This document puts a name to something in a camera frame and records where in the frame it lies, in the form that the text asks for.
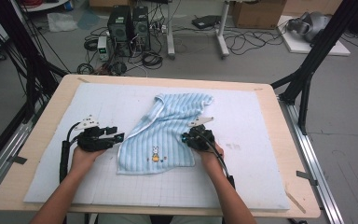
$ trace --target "tabletop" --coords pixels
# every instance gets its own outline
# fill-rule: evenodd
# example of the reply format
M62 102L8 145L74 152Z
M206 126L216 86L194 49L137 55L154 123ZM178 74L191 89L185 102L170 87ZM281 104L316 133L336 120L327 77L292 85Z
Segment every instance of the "tabletop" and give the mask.
M287 211L252 211L255 217L318 217L320 208L309 180L296 176L296 171L305 172L295 142L281 111L273 89L268 84L237 83L205 80L163 79L145 77L99 77L68 75L55 91L39 121L34 126L19 156L26 158L23 165L13 163L0 185L0 210L37 211L41 203L24 203L23 198L34 178L38 163L47 148L57 125L71 103L81 83L105 83L139 86L185 87L218 90L253 91L257 95L268 136L280 169L284 190L290 209ZM221 216L215 208L177 208L119 206L96 204L73 204L70 212L159 214L190 216Z

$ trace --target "person's right hand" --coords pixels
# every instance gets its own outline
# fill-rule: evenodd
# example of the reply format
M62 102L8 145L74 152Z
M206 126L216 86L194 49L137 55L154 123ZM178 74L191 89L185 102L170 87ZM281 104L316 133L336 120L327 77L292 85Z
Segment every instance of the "person's right hand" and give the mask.
M87 174L91 169L92 164L95 162L98 156L102 155L106 150L100 150L95 152L88 152L80 147L76 147L74 155L72 157L72 165L69 174L75 173L80 177Z
M214 143L214 147L217 149L220 156L224 159L225 151L219 145L217 145L217 143ZM210 148L209 151L197 150L197 152L200 154L201 160L202 160L202 165L208 174L210 174L211 172L223 173L220 161L217 159L216 155L213 153L212 148Z

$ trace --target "electronic device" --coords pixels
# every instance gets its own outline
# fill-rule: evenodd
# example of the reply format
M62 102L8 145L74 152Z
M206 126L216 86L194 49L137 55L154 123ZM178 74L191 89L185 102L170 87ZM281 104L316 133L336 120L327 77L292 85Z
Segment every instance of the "electronic device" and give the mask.
M226 178L233 188L235 188L234 177L228 173L228 169L223 160L223 155L219 153L214 143L214 136L211 130L206 130L203 125L206 122L213 120L213 118L196 118L196 120L188 124L192 127L188 133L182 133L182 142L188 147L194 148L203 152L212 152L219 160L226 173Z
M106 62L109 59L109 48L107 46L107 37L98 37L98 54L100 55L100 59L103 62Z
M116 133L117 127L99 128L99 122L92 115L86 117L81 122L74 124L66 136L66 140L62 141L62 152L60 161L60 182L62 182L68 174L69 151L71 145L77 141L81 149L94 152L106 150L114 144L124 141L124 133ZM72 130L84 132L70 140Z
M136 7L132 11L136 50L150 50L150 32L147 7Z
M215 26L220 23L220 16L204 16L192 20L191 23L199 29L205 29L207 27Z
M107 22L113 51L121 57L131 56L131 41L134 38L130 6L113 6Z
M299 35L302 35L307 42L314 43L316 40L315 37L322 33L329 22L330 18L321 12L305 12L300 18L291 19L287 23L287 30L296 31Z
M113 6L107 28L112 41L125 42L133 39L130 6Z

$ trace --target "cartoon rabbit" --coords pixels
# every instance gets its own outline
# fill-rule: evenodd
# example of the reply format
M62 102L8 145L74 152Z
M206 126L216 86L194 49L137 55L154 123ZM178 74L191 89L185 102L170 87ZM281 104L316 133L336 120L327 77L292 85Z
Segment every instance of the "cartoon rabbit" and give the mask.
M152 161L153 161L153 162L158 162L158 161L159 161L158 147L153 147Z

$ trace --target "striped towel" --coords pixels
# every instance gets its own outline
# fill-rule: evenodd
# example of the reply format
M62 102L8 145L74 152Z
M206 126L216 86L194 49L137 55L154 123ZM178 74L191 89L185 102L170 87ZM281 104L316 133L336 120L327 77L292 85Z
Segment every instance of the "striped towel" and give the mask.
M194 166L193 152L181 141L188 123L213 100L203 93L160 94L118 152L118 174L158 174L178 166Z

